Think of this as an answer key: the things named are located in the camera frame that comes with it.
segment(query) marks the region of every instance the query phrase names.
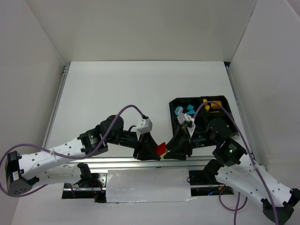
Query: blue object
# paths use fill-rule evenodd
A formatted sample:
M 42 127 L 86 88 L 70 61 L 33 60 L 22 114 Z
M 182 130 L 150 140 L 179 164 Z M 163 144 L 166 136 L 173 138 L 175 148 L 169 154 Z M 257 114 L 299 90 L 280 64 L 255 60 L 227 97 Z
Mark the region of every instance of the blue object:
M 188 110 L 188 111 L 191 111 L 191 110 L 193 110 L 193 108 L 194 108 L 194 107 L 193 107 L 192 105 L 188 105 L 187 110 Z
M 191 110 L 191 111 L 187 112 L 187 114 L 195 114 L 195 111 Z
M 181 106 L 178 106 L 176 109 L 175 109 L 175 114 L 178 116 L 180 113 L 183 112 L 183 108 Z

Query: yellow object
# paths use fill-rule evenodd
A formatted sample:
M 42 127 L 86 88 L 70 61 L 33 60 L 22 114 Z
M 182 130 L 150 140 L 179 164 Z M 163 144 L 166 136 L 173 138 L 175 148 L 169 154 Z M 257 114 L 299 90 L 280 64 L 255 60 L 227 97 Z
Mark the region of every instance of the yellow object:
M 210 109 L 210 106 L 208 104 L 206 104 L 204 108 L 206 109 L 206 111 L 208 111 Z
M 218 103 L 219 105 L 222 105 L 221 101 L 215 101 L 216 103 Z M 219 109 L 220 107 L 216 104 L 211 103 L 211 108 L 212 109 Z

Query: black container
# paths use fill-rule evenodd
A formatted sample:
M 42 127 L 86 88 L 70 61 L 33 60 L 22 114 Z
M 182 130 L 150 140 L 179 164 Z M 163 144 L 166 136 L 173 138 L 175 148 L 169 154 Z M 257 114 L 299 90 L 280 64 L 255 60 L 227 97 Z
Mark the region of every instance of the black container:
M 177 126 L 181 126 L 177 120 L 177 115 L 175 114 L 175 109 L 178 106 L 181 106 L 183 108 L 183 113 L 188 112 L 188 105 L 192 105 L 194 108 L 193 110 L 196 112 L 197 108 L 203 103 L 203 99 L 206 99 L 207 101 L 221 101 L 222 106 L 231 114 L 231 110 L 228 104 L 227 99 L 225 96 L 204 96 L 204 97 L 178 97 L 174 99 L 172 102 L 169 103 L 170 107 L 170 114 L 171 114 L 171 123 L 172 123 L 172 131 L 173 135 L 176 131 Z M 194 134 L 192 136 L 192 140 L 204 140 L 204 133 L 207 129 L 208 123 L 214 119 L 214 118 L 221 118 L 224 120 L 228 127 L 232 130 L 232 136 L 237 135 L 237 130 L 234 127 L 233 123 L 229 119 L 229 117 L 226 115 L 226 113 L 222 109 L 212 109 L 210 108 L 208 111 L 205 109 L 205 106 L 202 107 L 202 109 L 199 111 L 195 118 L 195 125 L 196 129 L 194 131 Z M 216 145 L 212 141 L 204 141 L 201 142 L 201 146 L 197 147 L 206 147 L 206 146 L 212 146 Z

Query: black wire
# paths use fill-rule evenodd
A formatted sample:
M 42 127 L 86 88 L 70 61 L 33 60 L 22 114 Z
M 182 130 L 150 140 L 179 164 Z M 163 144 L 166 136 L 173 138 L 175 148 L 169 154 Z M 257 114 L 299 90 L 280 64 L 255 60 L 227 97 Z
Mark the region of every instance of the black wire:
M 132 129 L 132 128 L 134 128 L 134 127 L 136 127 L 136 125 L 132 125 L 132 126 L 129 128 L 129 130 L 128 130 L 128 131 L 130 132 L 130 131 L 131 131 L 131 129 Z

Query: white wall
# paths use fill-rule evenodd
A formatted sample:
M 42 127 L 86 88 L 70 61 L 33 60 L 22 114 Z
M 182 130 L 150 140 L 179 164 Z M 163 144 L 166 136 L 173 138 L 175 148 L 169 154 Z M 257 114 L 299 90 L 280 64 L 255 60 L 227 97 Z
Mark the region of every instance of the white wall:
M 63 59 L 231 61 L 257 0 L 27 0 Z
M 42 144 L 62 67 L 23 0 L 0 1 L 0 155 L 18 143 Z M 5 184 L 4 167 L 0 170 Z M 18 199 L 0 193 L 0 223 Z
M 259 0 L 230 65 L 240 106 L 269 172 L 300 189 L 300 18 L 285 0 Z M 289 224 L 298 224 L 300 205 Z

